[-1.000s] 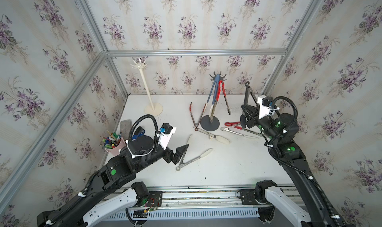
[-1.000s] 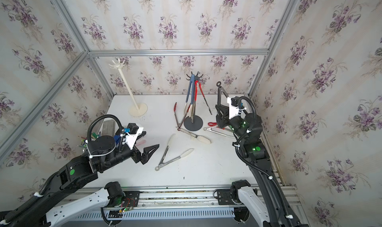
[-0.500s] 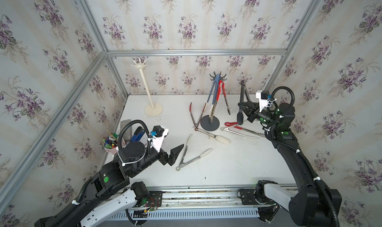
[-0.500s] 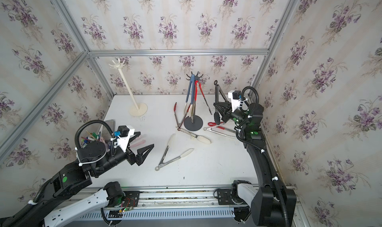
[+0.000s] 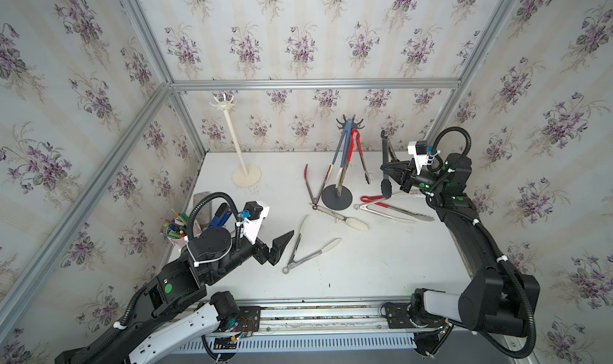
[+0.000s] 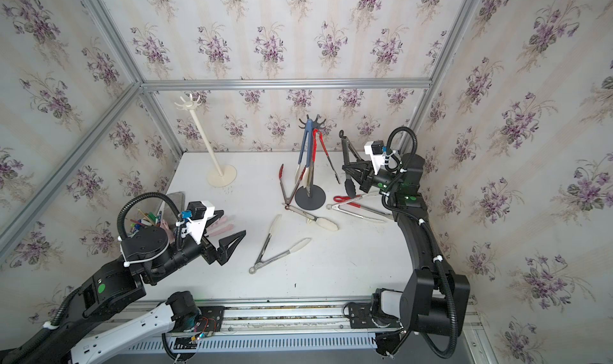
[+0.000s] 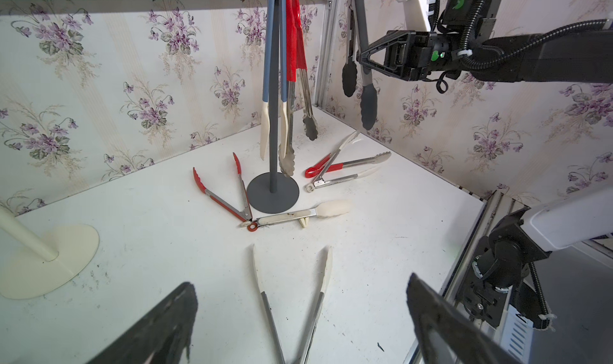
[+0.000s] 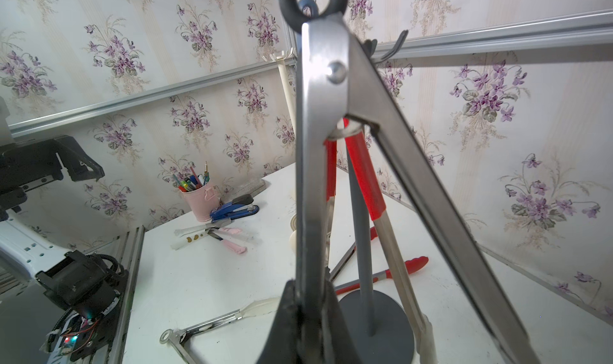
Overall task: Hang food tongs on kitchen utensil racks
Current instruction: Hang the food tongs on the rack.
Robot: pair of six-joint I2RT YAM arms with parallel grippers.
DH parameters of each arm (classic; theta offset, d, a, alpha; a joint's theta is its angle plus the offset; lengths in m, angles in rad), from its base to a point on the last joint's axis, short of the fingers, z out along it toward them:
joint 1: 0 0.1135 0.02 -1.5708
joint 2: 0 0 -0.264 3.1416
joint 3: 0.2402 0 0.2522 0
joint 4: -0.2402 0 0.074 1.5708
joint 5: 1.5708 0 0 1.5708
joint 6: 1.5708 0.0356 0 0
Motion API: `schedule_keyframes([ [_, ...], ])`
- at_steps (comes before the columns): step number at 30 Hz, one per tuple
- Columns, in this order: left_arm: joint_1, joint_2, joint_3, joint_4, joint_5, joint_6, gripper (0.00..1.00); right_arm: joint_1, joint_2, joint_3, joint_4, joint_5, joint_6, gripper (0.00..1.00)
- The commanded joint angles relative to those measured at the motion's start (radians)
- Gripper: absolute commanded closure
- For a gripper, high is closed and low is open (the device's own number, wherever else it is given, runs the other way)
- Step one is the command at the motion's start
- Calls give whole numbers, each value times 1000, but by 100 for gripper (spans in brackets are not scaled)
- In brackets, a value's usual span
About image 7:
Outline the black steel tongs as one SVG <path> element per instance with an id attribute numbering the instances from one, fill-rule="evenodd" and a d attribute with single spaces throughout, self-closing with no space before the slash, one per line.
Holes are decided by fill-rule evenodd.
<path id="1" fill-rule="evenodd" d="M 348 0 L 347 51 L 342 70 L 343 92 L 352 97 L 357 89 L 359 63 L 362 67 L 362 93 L 360 98 L 362 127 L 371 130 L 377 120 L 378 93 L 373 84 L 371 68 L 364 56 L 369 48 L 367 16 L 364 0 Z"/>

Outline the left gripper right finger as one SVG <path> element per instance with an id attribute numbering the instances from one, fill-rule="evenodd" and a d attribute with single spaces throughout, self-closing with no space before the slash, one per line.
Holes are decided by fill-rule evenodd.
<path id="1" fill-rule="evenodd" d="M 406 289 L 407 306 L 425 363 L 516 363 L 416 274 Z"/>

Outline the dark grey utensil rack stand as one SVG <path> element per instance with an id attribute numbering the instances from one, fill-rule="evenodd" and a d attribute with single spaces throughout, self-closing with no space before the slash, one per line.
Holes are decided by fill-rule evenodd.
<path id="1" fill-rule="evenodd" d="M 264 158 L 269 160 L 269 171 L 255 177 L 247 187 L 247 195 L 253 207 L 266 214 L 286 212 L 297 202 L 299 188 L 292 177 L 280 171 L 281 152 L 281 59 L 280 13 L 274 13 L 273 48 L 269 86 L 270 135 Z"/>

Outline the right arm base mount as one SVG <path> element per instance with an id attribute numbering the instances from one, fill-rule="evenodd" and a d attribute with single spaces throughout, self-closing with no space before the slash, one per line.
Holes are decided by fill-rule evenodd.
<path id="1" fill-rule="evenodd" d="M 537 330 L 553 314 L 535 263 L 554 252 L 612 232 L 612 186 L 592 187 L 503 217 L 483 239 L 461 286 L 461 303 L 475 319 L 498 327 L 510 300 Z"/>

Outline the red handled steel tongs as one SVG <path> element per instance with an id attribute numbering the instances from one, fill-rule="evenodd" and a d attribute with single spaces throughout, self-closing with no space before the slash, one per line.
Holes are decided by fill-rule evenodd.
<path id="1" fill-rule="evenodd" d="M 286 53 L 287 53 L 287 136 L 285 140 L 286 154 L 279 159 L 282 173 L 292 177 L 295 172 L 295 152 L 292 146 L 293 109 L 296 97 L 295 88 L 299 84 L 304 100 L 303 124 L 307 138 L 315 140 L 318 135 L 317 122 L 314 118 L 311 104 L 311 90 L 307 79 L 307 61 L 303 40 L 303 27 L 300 18 L 299 0 L 286 0 Z"/>

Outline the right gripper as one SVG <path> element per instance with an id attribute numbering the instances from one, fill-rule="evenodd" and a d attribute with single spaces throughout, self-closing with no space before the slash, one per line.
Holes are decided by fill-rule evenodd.
<path id="1" fill-rule="evenodd" d="M 461 35 L 413 30 L 388 30 L 361 51 L 360 63 L 371 71 L 402 81 L 426 81 L 431 73 L 456 80 L 461 74 L 453 52 Z"/>

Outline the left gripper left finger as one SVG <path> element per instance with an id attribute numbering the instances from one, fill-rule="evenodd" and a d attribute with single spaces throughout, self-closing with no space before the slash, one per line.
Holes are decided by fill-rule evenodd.
<path id="1" fill-rule="evenodd" d="M 190 359 L 198 300 L 183 282 L 90 360 L 91 363 L 178 363 Z"/>

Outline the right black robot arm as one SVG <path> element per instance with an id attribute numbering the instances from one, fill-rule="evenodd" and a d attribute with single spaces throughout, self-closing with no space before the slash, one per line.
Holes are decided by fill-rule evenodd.
<path id="1" fill-rule="evenodd" d="M 501 0 L 429 0 L 424 30 L 390 30 L 360 41 L 359 63 L 403 81 L 449 80 L 470 73 L 492 82 L 612 82 L 612 19 L 575 22 L 544 34 L 494 38 Z"/>

